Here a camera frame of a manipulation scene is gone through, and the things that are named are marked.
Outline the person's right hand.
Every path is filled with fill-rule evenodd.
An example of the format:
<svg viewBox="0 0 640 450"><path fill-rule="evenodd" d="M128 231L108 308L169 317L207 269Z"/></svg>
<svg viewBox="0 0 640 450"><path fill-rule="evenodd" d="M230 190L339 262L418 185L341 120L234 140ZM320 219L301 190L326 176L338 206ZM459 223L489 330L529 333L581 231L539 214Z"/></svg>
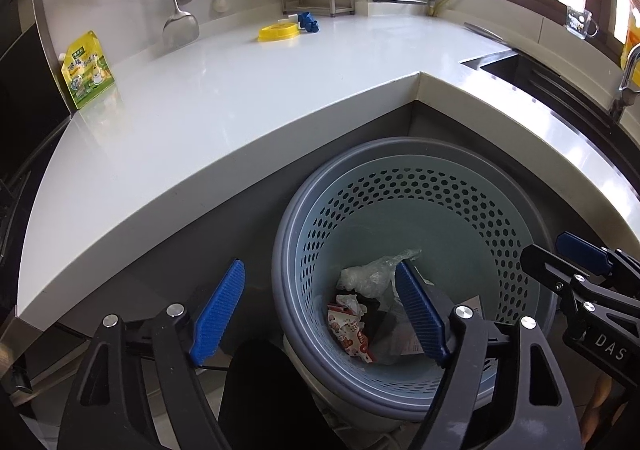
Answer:
<svg viewBox="0 0 640 450"><path fill-rule="evenodd" d="M605 400L611 395L613 380L606 374L601 374L594 385L593 394L587 404L586 410L580 419L580 436L582 444L590 441L600 424L601 409Z"/></svg>

